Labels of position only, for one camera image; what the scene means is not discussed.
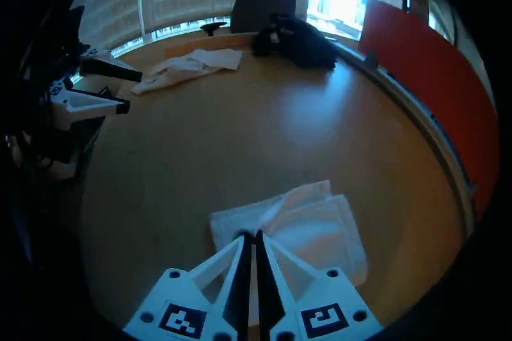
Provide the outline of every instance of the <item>crumpled white cloth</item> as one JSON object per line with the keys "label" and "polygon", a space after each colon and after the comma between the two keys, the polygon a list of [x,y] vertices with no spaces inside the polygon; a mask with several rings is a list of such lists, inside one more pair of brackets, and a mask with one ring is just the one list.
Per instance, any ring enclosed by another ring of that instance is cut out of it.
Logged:
{"label": "crumpled white cloth", "polygon": [[221,69],[237,70],[242,58],[241,51],[220,49],[217,51],[195,51],[181,57],[173,57],[157,64],[149,77],[132,88],[132,92],[141,95],[148,91],[172,86],[188,79],[217,72]]}
{"label": "crumpled white cloth", "polygon": [[[331,194],[330,181],[307,184],[280,196],[215,212],[210,227],[217,250],[241,230],[261,229],[317,269],[340,267],[354,286],[366,280],[368,262],[346,198]],[[259,323],[253,252],[249,325]]]}

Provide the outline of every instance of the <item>orange panel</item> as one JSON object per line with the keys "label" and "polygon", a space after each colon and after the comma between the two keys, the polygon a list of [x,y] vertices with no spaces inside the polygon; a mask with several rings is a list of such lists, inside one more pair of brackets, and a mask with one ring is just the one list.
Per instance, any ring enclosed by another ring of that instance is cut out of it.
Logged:
{"label": "orange panel", "polygon": [[480,219],[499,173],[499,137],[497,116],[471,64],[420,19],[377,0],[368,0],[359,49],[374,52],[436,116],[477,184]]}

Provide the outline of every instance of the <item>white cloth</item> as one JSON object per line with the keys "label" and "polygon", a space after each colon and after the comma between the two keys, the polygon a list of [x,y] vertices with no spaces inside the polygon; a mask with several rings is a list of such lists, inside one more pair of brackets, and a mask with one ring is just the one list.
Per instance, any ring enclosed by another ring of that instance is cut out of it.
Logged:
{"label": "white cloth", "polygon": [[[241,230],[261,229],[317,269],[340,267],[353,285],[366,280],[368,263],[348,201],[332,196],[330,182],[297,187],[288,193],[211,214],[217,250]],[[252,261],[249,325],[259,323],[255,260]]]}
{"label": "white cloth", "polygon": [[132,88],[141,95],[148,91],[167,88],[188,79],[217,72],[221,69],[237,70],[242,58],[241,51],[220,49],[217,51],[195,51],[181,57],[173,57],[157,64],[150,71],[150,77]]}

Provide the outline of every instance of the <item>table surface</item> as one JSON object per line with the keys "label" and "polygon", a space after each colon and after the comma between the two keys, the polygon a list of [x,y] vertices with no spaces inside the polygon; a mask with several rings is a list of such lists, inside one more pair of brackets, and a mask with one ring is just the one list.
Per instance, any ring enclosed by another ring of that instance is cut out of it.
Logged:
{"label": "table surface", "polygon": [[343,62],[300,70],[244,53],[237,72],[120,97],[88,169],[81,209],[95,306],[124,326],[168,267],[214,253],[209,214],[331,180],[369,261],[357,289],[382,325],[435,283],[463,244],[447,177],[407,116]]}

